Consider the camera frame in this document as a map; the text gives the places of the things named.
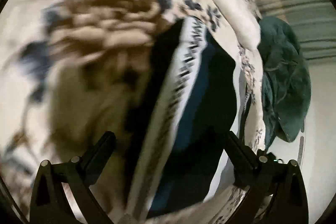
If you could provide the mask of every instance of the white pillow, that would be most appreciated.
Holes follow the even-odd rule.
[[[250,51],[260,43],[260,26],[245,0],[213,0],[236,33],[239,43]]]

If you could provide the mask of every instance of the metal pin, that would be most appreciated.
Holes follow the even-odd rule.
[[[265,163],[265,162],[267,162],[267,158],[265,156],[260,156],[259,161]]]
[[[45,166],[47,166],[48,165],[48,161],[47,160],[44,160],[43,162],[41,162],[41,165],[43,166],[43,167],[45,167]]]
[[[75,156],[71,159],[71,162],[73,162],[75,164],[76,162],[79,162],[79,160],[80,160],[80,158],[78,156]]]
[[[293,166],[298,166],[298,163],[297,163],[296,160],[291,160],[291,165],[293,165]]]

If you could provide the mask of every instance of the dark green garment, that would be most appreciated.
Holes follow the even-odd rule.
[[[262,104],[266,126],[266,149],[278,132],[295,140],[307,114],[311,86],[308,67],[292,28],[276,17],[259,22],[258,50],[264,66]]]

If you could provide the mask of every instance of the striped curtain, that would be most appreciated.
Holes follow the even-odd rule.
[[[336,10],[330,0],[257,0],[263,17],[276,16],[296,33],[309,62],[336,60]]]

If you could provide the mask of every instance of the wall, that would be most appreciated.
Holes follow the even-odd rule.
[[[310,223],[322,215],[336,192],[336,63],[310,65],[311,106],[306,118],[302,175]]]

